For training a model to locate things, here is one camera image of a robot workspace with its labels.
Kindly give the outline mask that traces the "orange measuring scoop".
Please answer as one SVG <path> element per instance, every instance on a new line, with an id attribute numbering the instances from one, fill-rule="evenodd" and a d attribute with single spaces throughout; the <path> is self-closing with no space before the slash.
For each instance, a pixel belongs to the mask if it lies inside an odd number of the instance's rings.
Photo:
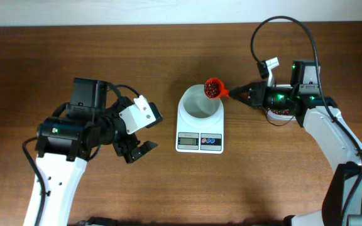
<path id="1" fill-rule="evenodd" d="M 229 97 L 229 90 L 225 88 L 225 84 L 218 78 L 210 78 L 206 81 L 204 93 L 210 99 Z"/>

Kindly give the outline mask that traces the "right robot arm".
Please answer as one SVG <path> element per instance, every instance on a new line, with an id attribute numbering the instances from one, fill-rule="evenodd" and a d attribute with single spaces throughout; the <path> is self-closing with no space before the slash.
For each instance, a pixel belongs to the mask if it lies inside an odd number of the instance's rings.
<path id="1" fill-rule="evenodd" d="M 362 225 L 362 143 L 343 120 L 330 97 L 319 91 L 320 65 L 296 60 L 290 86 L 274 85 L 276 60 L 261 62 L 262 82 L 253 82 L 229 92 L 229 96 L 254 109 L 289 110 L 319 145 L 334 176 L 322 208 L 306 215 L 285 217 L 284 225 Z"/>

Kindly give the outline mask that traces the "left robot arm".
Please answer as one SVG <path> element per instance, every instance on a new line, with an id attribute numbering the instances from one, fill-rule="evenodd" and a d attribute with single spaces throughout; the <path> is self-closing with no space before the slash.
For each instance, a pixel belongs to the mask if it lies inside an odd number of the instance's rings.
<path id="1" fill-rule="evenodd" d="M 137 94 L 121 95 L 120 86 L 75 78 L 70 102 L 63 103 L 25 140 L 23 152 L 35 182 L 25 225 L 67 225 L 79 181 L 87 163 L 103 146 L 130 164 L 157 145 L 141 143 L 136 131 L 162 121 L 157 106 Z"/>

